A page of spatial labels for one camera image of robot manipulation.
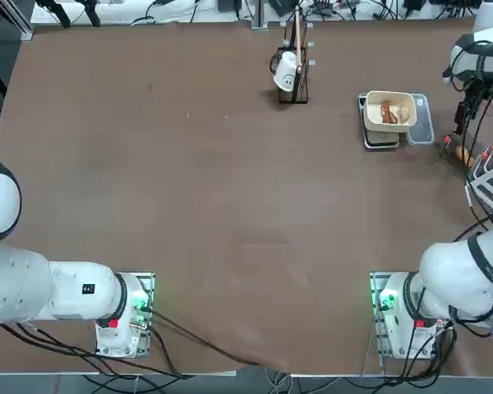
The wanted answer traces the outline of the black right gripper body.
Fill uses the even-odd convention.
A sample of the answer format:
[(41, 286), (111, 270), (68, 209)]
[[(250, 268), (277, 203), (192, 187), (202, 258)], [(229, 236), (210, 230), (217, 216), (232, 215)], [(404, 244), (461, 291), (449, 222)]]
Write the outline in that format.
[(470, 80), (463, 86), (463, 102), (467, 108), (477, 108), (493, 95), (493, 82)]

